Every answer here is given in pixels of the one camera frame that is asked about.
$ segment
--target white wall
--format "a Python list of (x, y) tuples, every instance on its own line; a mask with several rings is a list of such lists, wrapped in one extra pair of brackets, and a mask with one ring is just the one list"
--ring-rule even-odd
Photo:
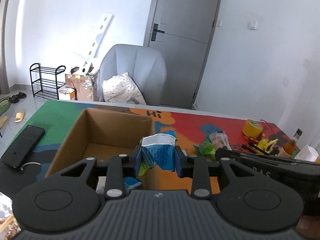
[(5, 37), (9, 85), (30, 84), (29, 67), (35, 62), (77, 65), (74, 51), (79, 37), (95, 28), (102, 13), (115, 15), (107, 42), (142, 45), (150, 4), (151, 0), (9, 0)]
[[(265, 119), (290, 136), (298, 127), (310, 130), (298, 109), (308, 91), (319, 91), (318, 82), (310, 83), (320, 67), (319, 5), (320, 0), (222, 0), (222, 26), (215, 30), (198, 109)], [(250, 20), (258, 21), (257, 30), (248, 29)]]

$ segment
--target gray chair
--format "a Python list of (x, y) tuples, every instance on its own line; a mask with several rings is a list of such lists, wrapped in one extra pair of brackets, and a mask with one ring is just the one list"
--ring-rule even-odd
[(126, 72), (139, 87), (147, 105), (159, 106), (167, 77), (163, 56), (155, 49), (125, 44), (113, 46), (101, 63), (98, 100), (104, 102), (103, 81)]

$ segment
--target glass bottle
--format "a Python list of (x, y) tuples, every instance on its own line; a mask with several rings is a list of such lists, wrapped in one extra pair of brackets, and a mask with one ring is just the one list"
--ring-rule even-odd
[(302, 135), (302, 131), (300, 129), (298, 129), (296, 131), (296, 134), (294, 135), (294, 137), (292, 138), (292, 140), (290, 142), (287, 142), (284, 146), (283, 149), (284, 151), (289, 154), (290, 156), (292, 155), (293, 151), (294, 151), (294, 147), (299, 139), (299, 137)]

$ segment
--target table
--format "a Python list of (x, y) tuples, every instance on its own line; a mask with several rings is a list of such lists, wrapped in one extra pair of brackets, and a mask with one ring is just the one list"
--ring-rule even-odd
[[(22, 188), (43, 179), (72, 125), (83, 109), (88, 107), (150, 116), (155, 121), (156, 133), (175, 130), (177, 145), (189, 155), (196, 153), (193, 145), (200, 144), (205, 136), (219, 130), (226, 132), (233, 150), (244, 151), (241, 145), (247, 142), (241, 132), (246, 120), (233, 116), (157, 106), (48, 101), (25, 124), (43, 127), (46, 135), (26, 159), (23, 170), (12, 170), (0, 162), (0, 192), (12, 198)], [(275, 124), (261, 122), (261, 125), (267, 138), (279, 138), (282, 144), (289, 140)], [(191, 189), (190, 178), (179, 179), (175, 172), (162, 171), (159, 167), (156, 169), (159, 172), (159, 189)], [(216, 178), (211, 178), (211, 185), (212, 192), (218, 193)]]

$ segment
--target black phone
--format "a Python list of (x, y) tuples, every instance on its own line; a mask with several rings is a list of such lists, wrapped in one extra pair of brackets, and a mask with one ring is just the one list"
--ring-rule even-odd
[(43, 128), (28, 125), (4, 152), (1, 157), (2, 162), (14, 168), (20, 167), (44, 134)]

